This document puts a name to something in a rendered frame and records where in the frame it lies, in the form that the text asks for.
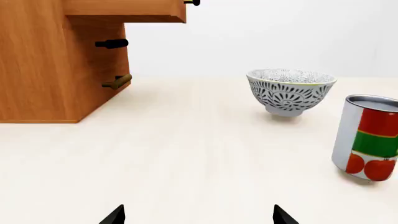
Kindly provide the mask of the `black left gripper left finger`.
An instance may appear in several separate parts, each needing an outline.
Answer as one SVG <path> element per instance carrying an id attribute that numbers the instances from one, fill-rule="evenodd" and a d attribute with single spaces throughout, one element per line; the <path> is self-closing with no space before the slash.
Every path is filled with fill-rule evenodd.
<path id="1" fill-rule="evenodd" d="M 125 219 L 124 205 L 120 205 L 98 224 L 124 224 Z"/>

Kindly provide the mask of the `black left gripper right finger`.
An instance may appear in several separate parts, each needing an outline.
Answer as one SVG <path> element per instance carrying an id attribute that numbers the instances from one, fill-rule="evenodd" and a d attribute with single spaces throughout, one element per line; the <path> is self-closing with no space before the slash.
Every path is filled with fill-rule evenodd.
<path id="1" fill-rule="evenodd" d="M 292 216 L 290 216 L 280 206 L 274 205 L 272 216 L 274 224 L 299 224 Z"/>

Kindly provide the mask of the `wooden cabinet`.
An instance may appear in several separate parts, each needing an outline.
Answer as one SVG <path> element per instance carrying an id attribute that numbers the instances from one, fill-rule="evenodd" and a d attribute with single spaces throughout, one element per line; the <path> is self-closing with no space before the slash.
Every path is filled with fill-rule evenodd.
<path id="1" fill-rule="evenodd" d="M 0 123 L 77 123 L 129 73 L 124 24 L 66 16 L 62 0 L 0 0 Z"/>

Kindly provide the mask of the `open wooden drawer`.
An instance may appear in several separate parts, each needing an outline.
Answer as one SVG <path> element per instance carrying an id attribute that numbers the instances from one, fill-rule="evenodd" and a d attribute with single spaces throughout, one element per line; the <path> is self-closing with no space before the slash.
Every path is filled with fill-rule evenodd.
<path id="1" fill-rule="evenodd" d="M 183 0 L 63 0 L 66 16 L 123 23 L 186 23 Z"/>

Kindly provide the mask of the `tomato can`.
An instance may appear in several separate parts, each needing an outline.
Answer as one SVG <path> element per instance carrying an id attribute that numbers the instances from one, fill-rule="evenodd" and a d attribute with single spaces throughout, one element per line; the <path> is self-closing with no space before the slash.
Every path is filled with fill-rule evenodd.
<path id="1" fill-rule="evenodd" d="M 387 180 L 398 161 L 398 100 L 347 96 L 331 159 L 349 175 L 373 182 Z"/>

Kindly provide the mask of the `white black patterned bowl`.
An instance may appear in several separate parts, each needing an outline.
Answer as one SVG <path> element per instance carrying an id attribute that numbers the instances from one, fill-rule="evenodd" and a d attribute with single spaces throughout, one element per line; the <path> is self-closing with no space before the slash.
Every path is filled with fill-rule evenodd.
<path id="1" fill-rule="evenodd" d="M 313 108 L 337 81 L 328 74 L 286 68 L 252 70 L 246 77 L 255 99 L 282 117 L 297 117 Z"/>

